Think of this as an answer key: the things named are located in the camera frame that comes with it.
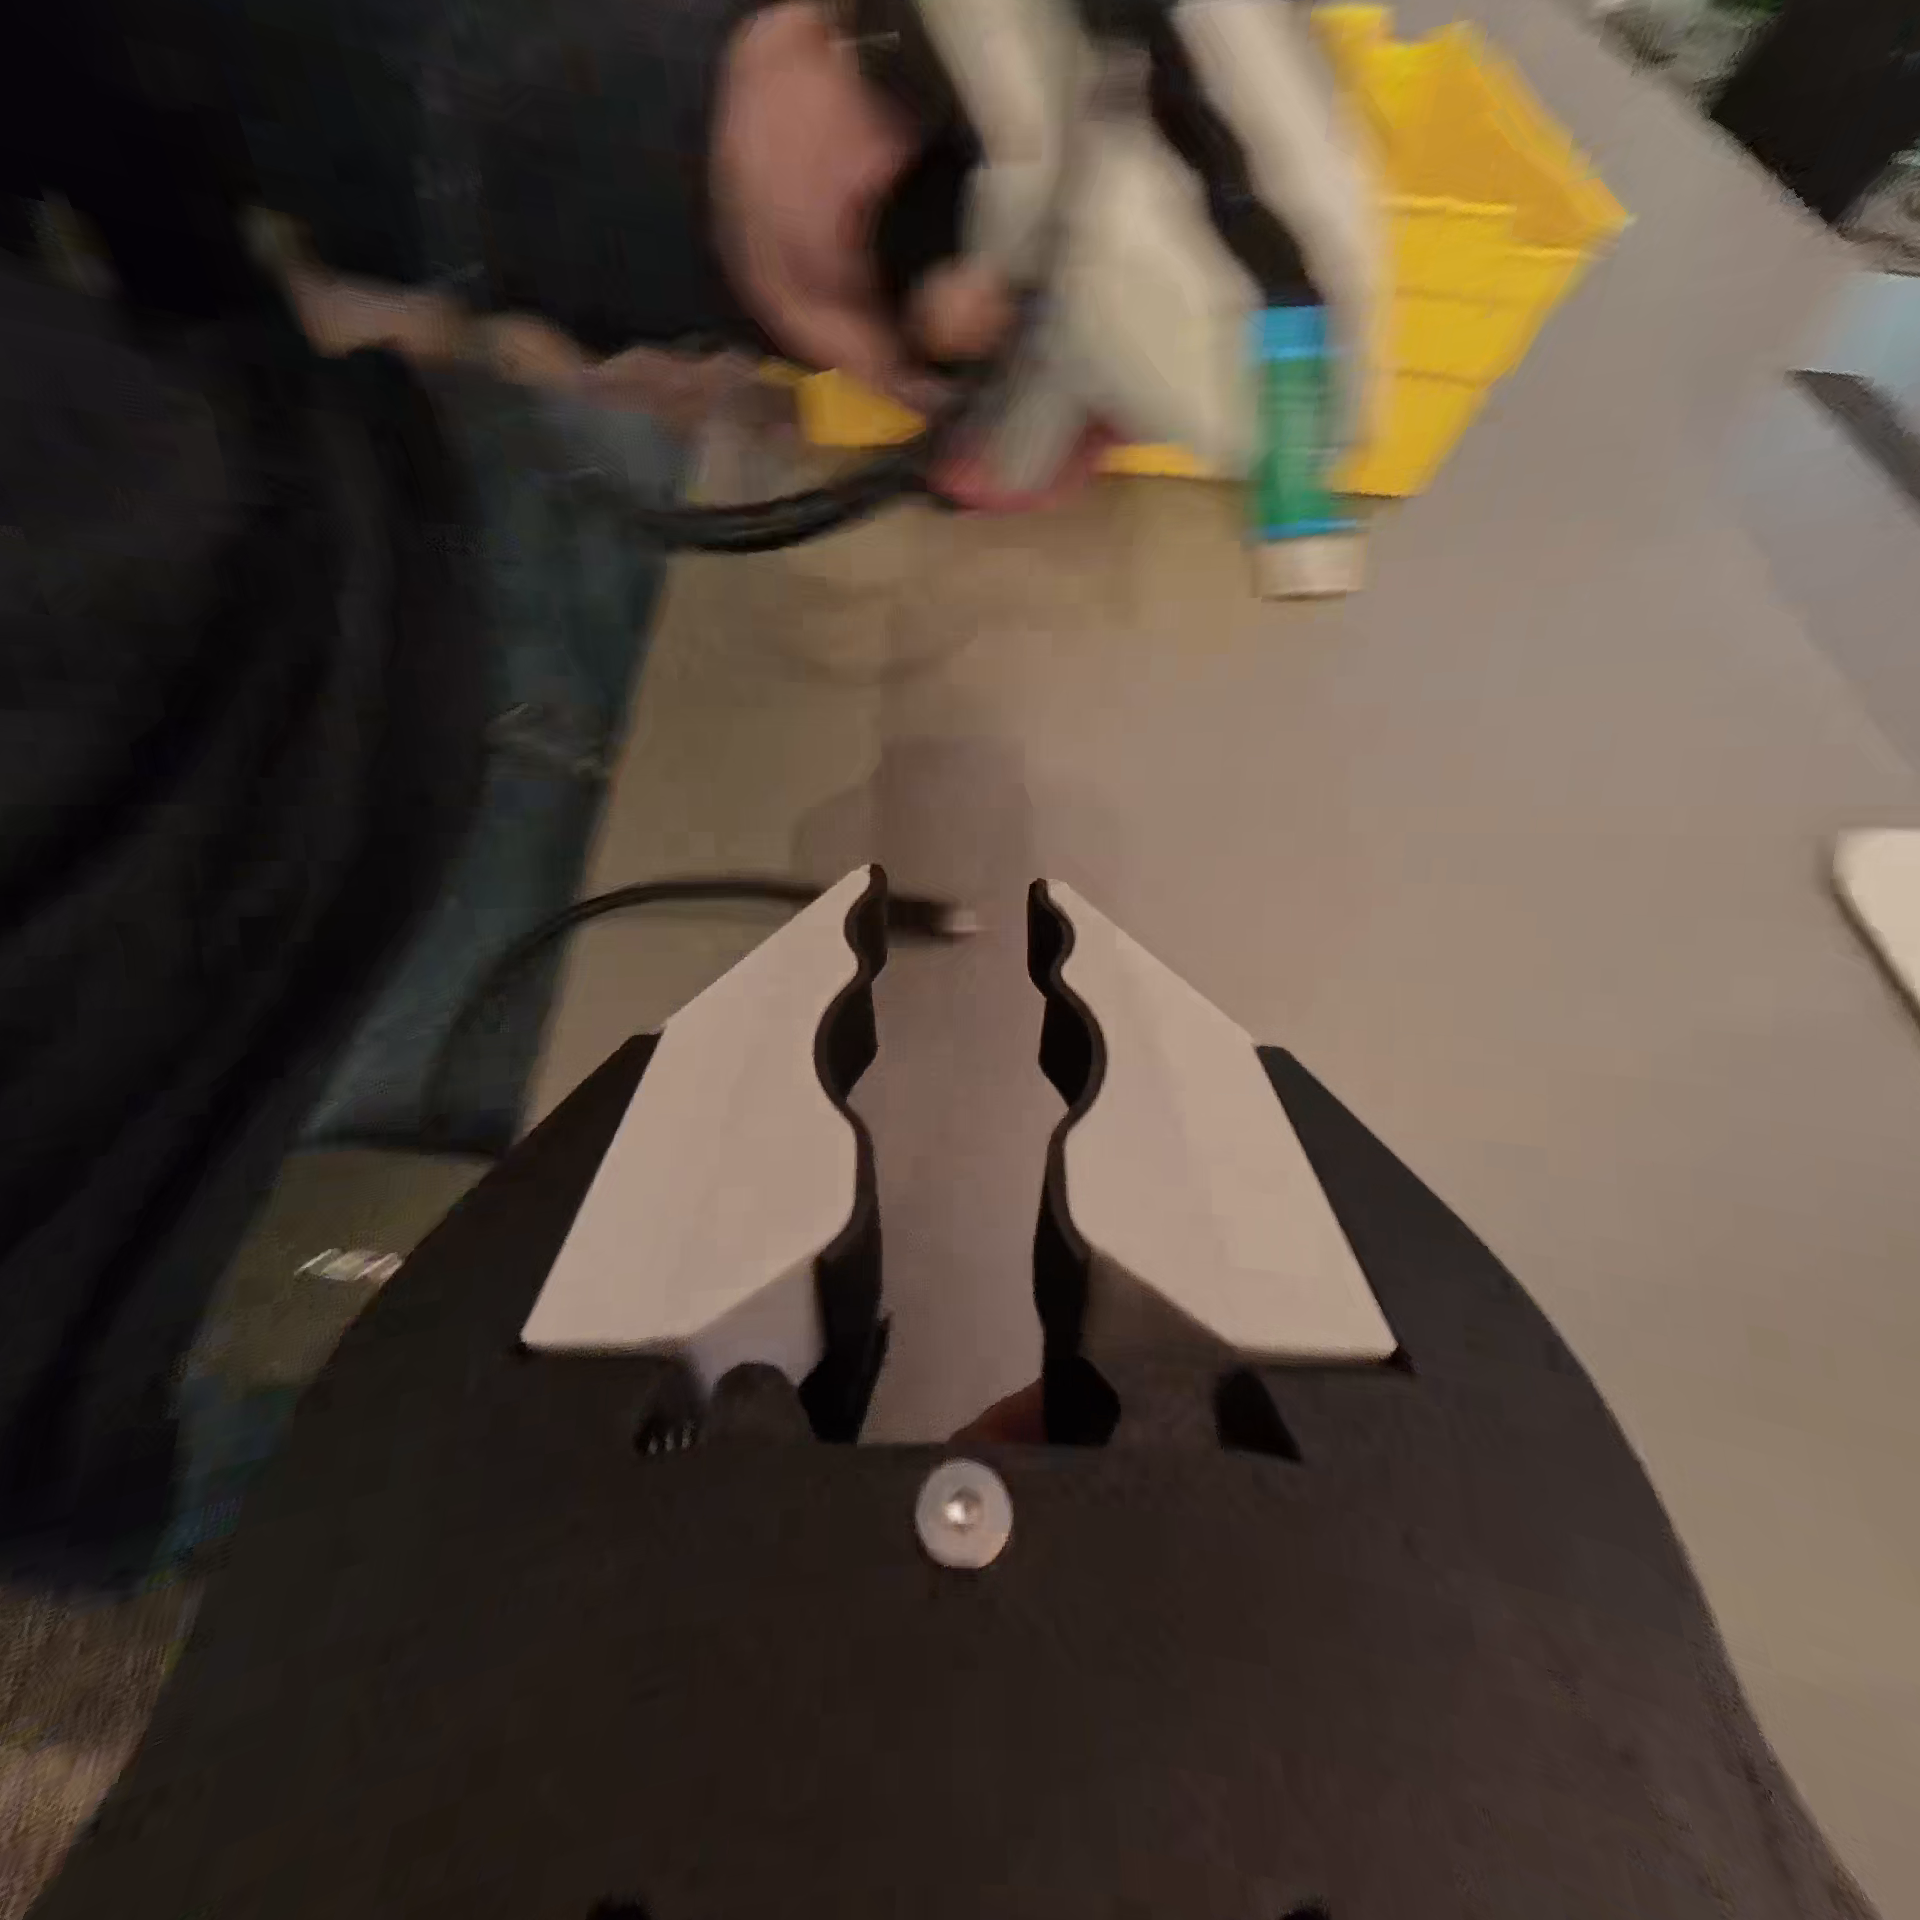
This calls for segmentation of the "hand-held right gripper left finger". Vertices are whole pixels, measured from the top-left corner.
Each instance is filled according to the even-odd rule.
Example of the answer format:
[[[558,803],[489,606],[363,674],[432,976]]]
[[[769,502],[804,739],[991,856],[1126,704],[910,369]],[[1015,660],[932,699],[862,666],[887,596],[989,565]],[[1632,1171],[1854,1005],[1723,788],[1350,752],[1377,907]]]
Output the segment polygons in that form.
[[[518,1330],[539,1355],[669,1360],[713,1392],[774,1369],[860,1437],[887,1350],[872,1137],[888,888],[852,868],[656,1033]]]

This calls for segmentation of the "yellow plastic bin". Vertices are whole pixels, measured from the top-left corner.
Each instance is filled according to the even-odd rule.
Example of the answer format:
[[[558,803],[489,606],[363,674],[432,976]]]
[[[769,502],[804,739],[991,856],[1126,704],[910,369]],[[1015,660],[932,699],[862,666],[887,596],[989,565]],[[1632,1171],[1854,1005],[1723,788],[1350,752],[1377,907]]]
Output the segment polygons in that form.
[[[1201,94],[1179,4],[1077,8],[1094,45],[1094,124],[1156,129],[1188,162],[1217,238],[1253,278],[1253,317],[1280,305],[1326,312],[1337,502],[1360,528],[1365,502],[1423,491],[1489,389],[1625,228],[1615,195],[1469,21],[1405,40],[1390,4],[1307,4],[1360,121],[1383,214],[1375,387],[1350,392],[1305,259]],[[1249,450],[1113,438],[1089,454],[1113,474],[1243,484]]]

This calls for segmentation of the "braided hdmi cable teal plugs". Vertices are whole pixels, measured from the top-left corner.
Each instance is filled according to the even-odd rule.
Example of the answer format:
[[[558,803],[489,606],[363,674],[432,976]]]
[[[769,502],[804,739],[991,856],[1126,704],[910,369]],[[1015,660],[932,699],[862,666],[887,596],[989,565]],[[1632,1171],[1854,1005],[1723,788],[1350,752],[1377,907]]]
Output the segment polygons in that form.
[[[640,505],[638,528],[668,554],[764,556],[846,532],[908,499],[952,508],[943,474],[974,465],[999,474],[1008,490],[1020,459],[1046,470],[1087,425],[1087,408],[1065,374],[1035,348],[1038,325],[1024,323],[1015,342],[983,371],[968,373],[952,400],[915,438],[887,448],[864,466],[820,488],[735,505]],[[1246,528],[1255,589],[1264,602],[1326,602],[1360,588],[1361,540],[1337,502],[1335,369],[1326,312],[1280,305],[1249,323],[1253,450],[1243,478]]]

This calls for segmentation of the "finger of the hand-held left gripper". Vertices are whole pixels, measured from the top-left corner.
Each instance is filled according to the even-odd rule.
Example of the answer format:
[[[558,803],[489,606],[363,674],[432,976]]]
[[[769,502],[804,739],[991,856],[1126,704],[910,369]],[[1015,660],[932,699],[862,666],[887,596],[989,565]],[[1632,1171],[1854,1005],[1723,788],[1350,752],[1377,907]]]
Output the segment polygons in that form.
[[[1343,106],[1307,4],[1182,2],[1176,35],[1222,112],[1260,202],[1303,254],[1328,306],[1349,389],[1375,387],[1384,228],[1356,112]]]
[[[1068,129],[1039,242],[1031,445],[1099,425],[1128,444],[1248,450],[1249,275],[1156,129]]]

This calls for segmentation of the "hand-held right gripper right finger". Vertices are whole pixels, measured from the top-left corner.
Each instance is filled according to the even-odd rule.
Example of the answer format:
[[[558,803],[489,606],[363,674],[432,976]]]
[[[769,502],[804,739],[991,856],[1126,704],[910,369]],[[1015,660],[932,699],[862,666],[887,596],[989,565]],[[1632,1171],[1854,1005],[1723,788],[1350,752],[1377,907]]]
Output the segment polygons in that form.
[[[1253,1036],[1062,880],[1027,893],[1052,1445],[1294,1445],[1269,1377],[1398,1341]]]

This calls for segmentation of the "person's left forearm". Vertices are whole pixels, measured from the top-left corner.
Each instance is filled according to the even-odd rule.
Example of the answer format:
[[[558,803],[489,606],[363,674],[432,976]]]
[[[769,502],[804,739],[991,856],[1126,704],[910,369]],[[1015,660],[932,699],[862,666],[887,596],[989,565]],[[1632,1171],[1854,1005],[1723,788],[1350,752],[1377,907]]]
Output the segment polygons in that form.
[[[765,348],[713,238],[716,104],[760,4],[237,4],[247,146],[320,261],[591,353]]]

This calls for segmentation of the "black high-back office chair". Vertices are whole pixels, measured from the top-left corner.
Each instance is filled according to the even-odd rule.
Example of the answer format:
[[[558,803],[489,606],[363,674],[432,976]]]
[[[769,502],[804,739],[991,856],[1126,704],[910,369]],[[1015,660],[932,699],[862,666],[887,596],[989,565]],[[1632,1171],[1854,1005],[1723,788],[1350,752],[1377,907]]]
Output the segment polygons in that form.
[[[1918,4],[1781,4],[1709,118],[1816,220],[1841,226],[1915,148]]]

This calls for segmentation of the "person's left hand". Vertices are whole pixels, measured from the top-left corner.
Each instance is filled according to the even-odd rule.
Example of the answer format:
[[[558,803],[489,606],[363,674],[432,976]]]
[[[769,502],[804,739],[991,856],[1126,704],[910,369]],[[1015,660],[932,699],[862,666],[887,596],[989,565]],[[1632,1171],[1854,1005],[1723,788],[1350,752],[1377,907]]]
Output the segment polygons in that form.
[[[841,4],[733,4],[708,136],[726,282],[781,357],[932,420],[945,384],[881,308],[875,272],[872,217],[902,168]]]

